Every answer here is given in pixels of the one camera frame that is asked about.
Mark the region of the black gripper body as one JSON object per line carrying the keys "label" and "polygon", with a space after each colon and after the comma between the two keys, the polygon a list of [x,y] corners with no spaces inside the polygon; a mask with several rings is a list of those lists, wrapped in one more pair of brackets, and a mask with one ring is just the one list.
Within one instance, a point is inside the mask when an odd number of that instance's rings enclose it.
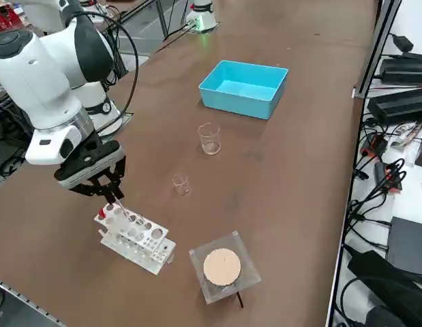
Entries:
{"label": "black gripper body", "polygon": [[60,165],[55,172],[55,179],[62,187],[72,189],[124,157],[123,147],[118,141],[102,142],[98,135],[90,135]]}

